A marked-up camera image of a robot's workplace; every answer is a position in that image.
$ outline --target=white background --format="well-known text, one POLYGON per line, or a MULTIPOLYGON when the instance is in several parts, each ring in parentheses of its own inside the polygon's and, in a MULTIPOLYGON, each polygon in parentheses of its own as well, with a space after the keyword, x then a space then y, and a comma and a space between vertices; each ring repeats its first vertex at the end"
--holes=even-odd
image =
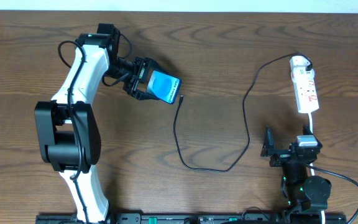
POLYGON ((0 9, 358 13, 358 0, 0 0, 0 9))

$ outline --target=wood grain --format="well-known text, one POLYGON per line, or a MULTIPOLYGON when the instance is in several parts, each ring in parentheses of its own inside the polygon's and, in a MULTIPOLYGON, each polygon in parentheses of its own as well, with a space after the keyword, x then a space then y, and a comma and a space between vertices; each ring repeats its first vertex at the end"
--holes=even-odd
MULTIPOLYGON (((0 11, 0 223, 33 223, 39 213, 74 212, 66 184, 44 164, 34 124, 36 102, 49 100, 68 69, 57 45, 99 22, 112 22, 136 55, 156 59, 183 80, 177 132, 187 163, 227 168, 245 146, 241 100, 265 62, 300 51, 316 70, 320 109, 314 131, 324 148, 316 166, 358 181, 358 15, 264 13, 0 11)), ((120 54, 127 51, 122 42, 120 54)), ((65 57, 73 58, 71 47, 65 57)), ((172 123, 177 105, 136 101, 100 86, 94 113, 103 149, 103 190, 117 208, 143 212, 242 212, 277 209, 281 170, 259 157, 266 125, 279 146, 301 133, 287 60, 266 67, 246 101, 251 142, 227 174, 185 169, 172 123)), ((333 183, 329 211, 348 218, 358 189, 333 183)))

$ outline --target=blue and white object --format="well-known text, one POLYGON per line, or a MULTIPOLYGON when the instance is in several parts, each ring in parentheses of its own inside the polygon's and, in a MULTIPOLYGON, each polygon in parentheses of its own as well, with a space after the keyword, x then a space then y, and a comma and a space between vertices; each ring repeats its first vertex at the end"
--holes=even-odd
POLYGON ((173 104, 177 97, 180 84, 181 80, 179 78, 153 71, 146 92, 155 95, 160 100, 173 104))

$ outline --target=white power strip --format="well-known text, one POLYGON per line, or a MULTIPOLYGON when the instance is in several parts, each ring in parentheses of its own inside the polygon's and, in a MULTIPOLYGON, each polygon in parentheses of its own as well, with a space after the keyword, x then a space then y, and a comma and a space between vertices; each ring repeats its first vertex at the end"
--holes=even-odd
POLYGON ((319 108, 313 79, 314 70, 306 71, 309 64, 310 62, 303 56, 294 56, 290 60, 291 79, 299 113, 311 113, 319 108))

